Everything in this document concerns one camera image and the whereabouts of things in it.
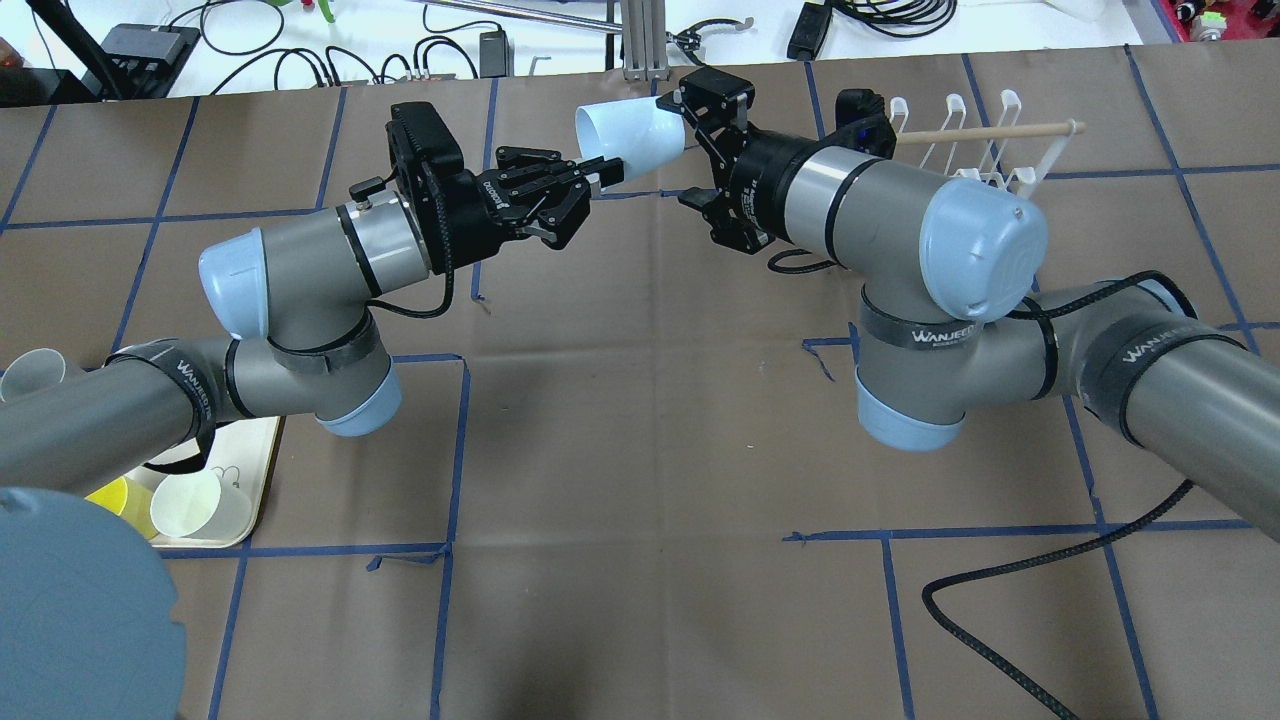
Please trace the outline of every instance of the gray robotic arm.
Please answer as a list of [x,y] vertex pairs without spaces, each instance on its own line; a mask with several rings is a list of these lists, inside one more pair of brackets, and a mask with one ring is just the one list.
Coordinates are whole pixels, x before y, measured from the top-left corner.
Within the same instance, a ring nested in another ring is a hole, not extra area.
[[[100,370],[0,406],[0,478],[87,495],[187,439],[207,451],[219,424],[246,418],[312,414],[339,436],[372,432],[401,389],[370,307],[443,314],[457,268],[530,236],[563,249],[593,191],[622,179],[617,159],[525,147],[499,147],[498,167],[475,176],[428,102],[393,106],[387,133],[390,178],[201,255],[230,337],[127,347]],[[376,300],[433,274],[445,278],[435,310]]]
[[1048,231],[1029,201],[888,158],[883,100],[844,91],[823,140],[748,120],[751,85],[714,68],[658,106],[678,113],[716,187],[680,202],[718,245],[786,241],[865,278],[859,420],[890,446],[936,450],[969,409],[1079,397],[1280,539],[1280,370],[1194,319],[1164,275],[1032,293]]

